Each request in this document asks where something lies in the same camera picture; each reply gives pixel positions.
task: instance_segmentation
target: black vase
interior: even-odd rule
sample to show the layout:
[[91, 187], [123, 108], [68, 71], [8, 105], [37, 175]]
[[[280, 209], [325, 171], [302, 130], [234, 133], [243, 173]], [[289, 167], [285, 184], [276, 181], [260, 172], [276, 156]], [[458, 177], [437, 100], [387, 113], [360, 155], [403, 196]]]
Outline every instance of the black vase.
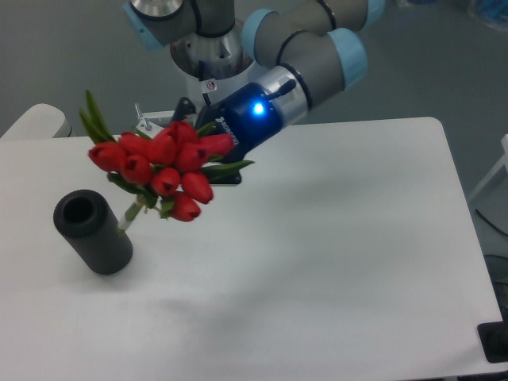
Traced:
[[59, 233], [101, 275], [124, 268], [133, 257], [133, 245], [117, 231], [118, 221], [107, 201], [93, 190], [76, 190], [62, 198], [53, 213]]

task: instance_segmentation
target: flower stem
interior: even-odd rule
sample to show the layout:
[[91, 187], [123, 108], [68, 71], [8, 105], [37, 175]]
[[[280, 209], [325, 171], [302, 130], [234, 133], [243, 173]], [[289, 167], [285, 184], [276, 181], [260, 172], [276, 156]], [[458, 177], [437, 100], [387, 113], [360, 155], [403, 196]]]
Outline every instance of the flower stem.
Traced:
[[118, 222], [117, 231], [118, 234], [123, 235], [125, 231], [130, 226], [130, 224], [134, 221], [137, 214], [140, 213], [141, 209], [144, 206], [143, 198], [141, 196], [136, 197], [136, 201], [131, 204], [131, 206], [125, 211], [124, 215], [121, 217]]

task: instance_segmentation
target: tulip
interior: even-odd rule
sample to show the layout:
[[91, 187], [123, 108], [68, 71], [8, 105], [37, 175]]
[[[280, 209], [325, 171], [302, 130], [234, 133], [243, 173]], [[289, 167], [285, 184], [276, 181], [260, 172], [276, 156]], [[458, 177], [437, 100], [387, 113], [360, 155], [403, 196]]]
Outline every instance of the tulip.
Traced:
[[185, 143], [175, 159], [175, 166], [181, 172], [197, 171], [210, 155], [200, 144]]
[[180, 174], [174, 168], [164, 168], [152, 179], [152, 188], [159, 196], [171, 196], [178, 185]]
[[187, 172], [183, 175], [182, 188], [186, 195], [201, 204], [207, 204], [214, 198], [212, 187], [201, 172]]
[[177, 149], [180, 149], [185, 143], [199, 143], [199, 136], [194, 127], [186, 121], [173, 121], [169, 125], [167, 133], [175, 139]]
[[148, 146], [148, 160], [153, 164], [170, 165], [175, 161], [176, 144], [173, 137], [157, 134]]
[[175, 200], [175, 206], [171, 211], [171, 217], [175, 220], [182, 222], [189, 222], [194, 220], [201, 213], [198, 204], [192, 198], [187, 196], [185, 193], [176, 191], [173, 194]]
[[136, 185], [146, 185], [153, 177], [150, 163], [141, 155], [127, 156], [121, 165], [120, 174], [126, 181]]
[[123, 133], [118, 140], [120, 146], [130, 155], [147, 155], [149, 140], [143, 139], [135, 133]]
[[120, 171], [121, 164], [125, 161], [127, 154], [125, 150], [114, 141], [105, 141], [93, 147], [88, 156], [91, 160], [106, 172]]
[[226, 156], [235, 148], [233, 138], [228, 133], [202, 137], [199, 144], [205, 147], [210, 155]]

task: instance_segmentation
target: light blue joint cap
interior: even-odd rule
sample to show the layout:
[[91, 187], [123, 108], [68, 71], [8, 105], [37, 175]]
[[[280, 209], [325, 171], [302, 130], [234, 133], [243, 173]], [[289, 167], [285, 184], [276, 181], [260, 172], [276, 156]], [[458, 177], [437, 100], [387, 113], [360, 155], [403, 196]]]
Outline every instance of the light blue joint cap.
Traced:
[[384, 13], [386, 0], [368, 0], [367, 20], [364, 28], [378, 21]]
[[163, 45], [153, 36], [152, 32], [148, 30], [148, 28], [143, 24], [140, 18], [137, 16], [136, 12], [130, 7], [130, 4], [127, 2], [122, 6], [124, 10], [125, 16], [127, 17], [127, 21], [130, 26], [133, 27], [134, 31], [139, 35], [143, 45], [149, 50], [159, 50], [163, 48]]
[[344, 76], [344, 90], [347, 90], [358, 79], [367, 74], [368, 61], [364, 44], [358, 36], [349, 29], [340, 28], [328, 32], [332, 38]]
[[252, 58], [256, 59], [256, 34], [257, 29], [260, 27], [261, 22], [267, 14], [275, 12], [274, 10], [257, 10], [251, 14], [244, 23], [244, 28], [241, 31], [241, 45], [244, 50]]

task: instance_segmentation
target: blue light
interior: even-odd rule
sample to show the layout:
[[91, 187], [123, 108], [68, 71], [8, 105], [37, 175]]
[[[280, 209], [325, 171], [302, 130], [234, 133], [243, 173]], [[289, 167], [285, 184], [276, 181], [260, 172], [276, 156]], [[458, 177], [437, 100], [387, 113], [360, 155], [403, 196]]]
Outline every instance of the blue light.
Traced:
[[266, 110], [264, 109], [263, 103], [257, 102], [252, 108], [252, 113], [258, 117], [264, 115], [265, 112]]

